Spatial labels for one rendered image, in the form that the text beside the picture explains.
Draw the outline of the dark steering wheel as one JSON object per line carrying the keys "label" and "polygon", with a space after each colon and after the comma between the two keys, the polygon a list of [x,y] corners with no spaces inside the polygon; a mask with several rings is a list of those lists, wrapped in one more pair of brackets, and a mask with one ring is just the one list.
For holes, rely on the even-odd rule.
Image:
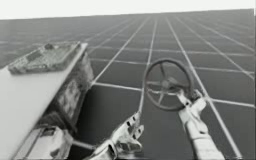
{"label": "dark steering wheel", "polygon": [[[170,63],[172,65],[176,65],[186,76],[188,84],[184,85],[179,83],[175,78],[168,76],[164,71],[164,64]],[[162,73],[163,79],[158,82],[153,82],[149,80],[150,72],[156,67],[160,67],[160,71]],[[150,85],[155,85],[160,87],[159,91],[159,99],[157,101],[149,94]],[[189,71],[189,69],[180,61],[175,59],[158,59],[154,61],[149,68],[145,71],[144,79],[143,79],[143,87],[145,89],[145,93],[151,102],[161,110],[165,111],[179,111],[185,107],[184,104],[174,105],[173,107],[164,106],[161,104],[165,95],[169,93],[178,96],[179,94],[184,95],[186,99],[191,99],[193,97],[193,89],[194,89],[194,79]]]}

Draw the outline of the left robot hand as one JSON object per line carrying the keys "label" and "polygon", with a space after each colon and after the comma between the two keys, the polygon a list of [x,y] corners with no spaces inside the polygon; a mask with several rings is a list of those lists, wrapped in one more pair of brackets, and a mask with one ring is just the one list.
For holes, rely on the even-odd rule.
{"label": "left robot hand", "polygon": [[118,154],[140,152],[142,144],[139,138],[143,134],[144,126],[140,124],[141,114],[135,112],[120,124],[111,135],[111,140]]}

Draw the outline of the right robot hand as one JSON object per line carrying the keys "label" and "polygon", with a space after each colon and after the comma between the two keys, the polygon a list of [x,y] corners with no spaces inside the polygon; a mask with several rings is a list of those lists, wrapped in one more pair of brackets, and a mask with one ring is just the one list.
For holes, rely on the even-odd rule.
{"label": "right robot hand", "polygon": [[206,107],[206,100],[199,90],[195,89],[192,92],[191,98],[188,98],[185,92],[181,91],[178,94],[178,99],[183,105],[179,111],[180,114],[185,114],[186,116],[191,116],[196,119],[201,117],[201,113]]}

